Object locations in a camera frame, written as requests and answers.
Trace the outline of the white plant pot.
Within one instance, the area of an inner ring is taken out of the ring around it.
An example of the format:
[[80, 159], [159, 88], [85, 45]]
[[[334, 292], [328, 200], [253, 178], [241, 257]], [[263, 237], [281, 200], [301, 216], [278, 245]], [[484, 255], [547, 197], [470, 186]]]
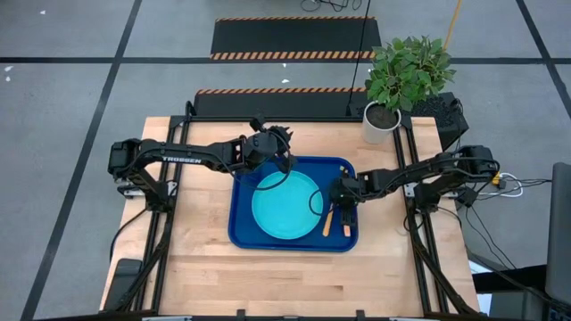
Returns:
[[381, 144], [401, 124], [401, 111], [390, 111], [384, 105], [371, 102], [362, 117], [362, 137], [369, 144]]

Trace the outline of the grey panel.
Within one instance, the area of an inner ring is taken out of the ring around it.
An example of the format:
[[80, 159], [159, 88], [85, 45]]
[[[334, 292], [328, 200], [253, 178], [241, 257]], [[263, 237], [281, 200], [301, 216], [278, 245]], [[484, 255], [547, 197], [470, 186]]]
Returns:
[[571, 165], [553, 165], [546, 293], [571, 306]]

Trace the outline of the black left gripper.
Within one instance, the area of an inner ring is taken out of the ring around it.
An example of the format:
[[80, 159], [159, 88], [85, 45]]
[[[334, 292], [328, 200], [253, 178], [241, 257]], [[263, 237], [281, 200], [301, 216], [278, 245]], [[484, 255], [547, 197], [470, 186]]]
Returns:
[[289, 127], [271, 126], [269, 131], [259, 132], [246, 139], [246, 164], [249, 169], [257, 169], [265, 161], [285, 153], [285, 145], [290, 144], [293, 132]]

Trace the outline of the black mat two hazard stripes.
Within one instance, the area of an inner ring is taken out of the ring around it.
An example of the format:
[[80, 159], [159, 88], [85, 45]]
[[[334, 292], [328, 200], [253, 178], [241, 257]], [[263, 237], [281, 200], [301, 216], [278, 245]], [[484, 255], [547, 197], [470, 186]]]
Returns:
[[364, 16], [243, 17], [216, 20], [214, 61], [354, 60], [381, 45], [377, 20]]

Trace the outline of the black aluminium table frame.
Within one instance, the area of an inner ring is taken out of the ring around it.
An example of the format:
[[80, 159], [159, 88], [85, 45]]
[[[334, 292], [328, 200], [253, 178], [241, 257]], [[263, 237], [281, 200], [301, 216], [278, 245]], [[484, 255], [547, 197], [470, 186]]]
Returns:
[[[291, 127], [294, 155], [337, 156], [356, 171], [398, 168], [393, 139], [367, 144], [360, 120], [269, 120]], [[153, 307], [159, 285], [159, 315], [246, 317], [421, 317], [422, 301], [410, 235], [403, 229], [402, 191], [358, 208], [359, 239], [347, 252], [261, 251], [236, 247], [228, 237], [233, 178], [202, 166], [181, 169], [180, 193], [162, 285], [155, 267], [141, 309]], [[119, 236], [100, 309], [119, 259], [142, 259], [158, 218], [158, 243], [165, 215], [145, 213]], [[443, 273], [462, 299], [479, 310], [459, 222], [447, 211], [431, 215]]]

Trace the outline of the blue plastic tray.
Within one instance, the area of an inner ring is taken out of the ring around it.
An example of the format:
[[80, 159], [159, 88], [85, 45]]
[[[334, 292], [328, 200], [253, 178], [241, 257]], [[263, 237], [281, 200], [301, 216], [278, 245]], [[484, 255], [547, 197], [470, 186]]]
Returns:
[[311, 232], [293, 240], [277, 239], [266, 234], [255, 222], [252, 214], [254, 191], [264, 177], [279, 171], [277, 166], [266, 163], [251, 174], [239, 175], [233, 184], [229, 209], [230, 241], [240, 248], [258, 250], [345, 252], [352, 249], [359, 239], [359, 225], [354, 235], [345, 237], [339, 210], [334, 211], [329, 237], [322, 235], [330, 208], [328, 190], [332, 181], [340, 176], [340, 166], [346, 167], [352, 176], [355, 174], [352, 164], [343, 158], [301, 156], [297, 159], [292, 171], [307, 175], [318, 185], [323, 196], [324, 212]]

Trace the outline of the black mat one hazard stripe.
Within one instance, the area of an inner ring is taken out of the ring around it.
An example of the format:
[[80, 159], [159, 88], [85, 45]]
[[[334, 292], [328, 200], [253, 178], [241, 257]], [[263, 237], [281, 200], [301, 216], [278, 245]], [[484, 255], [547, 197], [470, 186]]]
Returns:
[[194, 97], [198, 115], [221, 118], [351, 117], [367, 104], [364, 87], [201, 89]]

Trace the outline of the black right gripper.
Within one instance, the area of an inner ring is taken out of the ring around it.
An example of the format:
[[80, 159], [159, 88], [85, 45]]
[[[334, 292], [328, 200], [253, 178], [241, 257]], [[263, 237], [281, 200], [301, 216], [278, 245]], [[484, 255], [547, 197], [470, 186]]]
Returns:
[[354, 177], [337, 177], [330, 185], [330, 201], [340, 207], [341, 225], [349, 226], [349, 235], [354, 235], [358, 226], [356, 206], [364, 199], [360, 194], [360, 181]]

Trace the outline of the turquoise round plate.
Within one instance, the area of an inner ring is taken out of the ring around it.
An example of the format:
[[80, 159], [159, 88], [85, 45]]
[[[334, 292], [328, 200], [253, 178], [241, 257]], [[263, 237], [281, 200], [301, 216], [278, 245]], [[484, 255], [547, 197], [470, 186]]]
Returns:
[[307, 235], [324, 212], [318, 185], [307, 175], [292, 171], [288, 178], [279, 171], [264, 177], [252, 197], [255, 222], [266, 234], [283, 240]]

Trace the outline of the black perforated box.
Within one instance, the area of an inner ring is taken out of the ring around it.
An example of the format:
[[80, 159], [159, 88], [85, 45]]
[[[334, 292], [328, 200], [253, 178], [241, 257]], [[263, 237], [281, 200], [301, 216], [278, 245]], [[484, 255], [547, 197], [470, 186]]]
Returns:
[[425, 101], [416, 103], [412, 111], [402, 111], [403, 117], [434, 118], [444, 150], [456, 144], [461, 136], [469, 130], [463, 114], [463, 105], [452, 92], [430, 96]]

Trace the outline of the metal spoon orange handle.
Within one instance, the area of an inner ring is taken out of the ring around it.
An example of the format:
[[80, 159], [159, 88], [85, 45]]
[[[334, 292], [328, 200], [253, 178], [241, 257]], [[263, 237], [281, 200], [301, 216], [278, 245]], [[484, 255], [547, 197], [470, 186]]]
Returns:
[[334, 205], [331, 205], [329, 208], [329, 211], [327, 213], [327, 218], [326, 218], [325, 224], [323, 226], [323, 230], [322, 230], [322, 235], [324, 237], [329, 237], [331, 224], [332, 224], [332, 220], [333, 220], [333, 214], [334, 214]]

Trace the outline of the silver arm base bracket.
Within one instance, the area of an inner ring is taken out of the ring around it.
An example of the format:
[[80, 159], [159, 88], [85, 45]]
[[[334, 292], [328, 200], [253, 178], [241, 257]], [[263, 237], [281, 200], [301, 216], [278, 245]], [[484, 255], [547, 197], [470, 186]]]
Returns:
[[137, 185], [129, 181], [120, 181], [117, 185], [117, 191], [126, 199], [145, 195]]

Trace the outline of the green leafy plant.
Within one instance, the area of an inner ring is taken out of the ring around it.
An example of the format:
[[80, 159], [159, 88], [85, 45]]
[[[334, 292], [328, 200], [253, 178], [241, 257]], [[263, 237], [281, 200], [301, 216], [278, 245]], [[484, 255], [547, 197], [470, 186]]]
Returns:
[[456, 73], [440, 38], [396, 37], [384, 47], [375, 46], [373, 53], [367, 98], [389, 111], [411, 111], [416, 103], [438, 95]]

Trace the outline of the black rectangular device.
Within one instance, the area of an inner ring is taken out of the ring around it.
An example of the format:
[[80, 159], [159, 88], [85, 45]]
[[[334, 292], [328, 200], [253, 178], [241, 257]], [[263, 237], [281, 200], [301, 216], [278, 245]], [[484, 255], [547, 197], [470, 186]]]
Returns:
[[130, 286], [136, 280], [142, 267], [140, 259], [120, 259], [114, 271], [111, 286], [103, 309], [114, 310], [119, 304], [121, 297], [128, 292]]

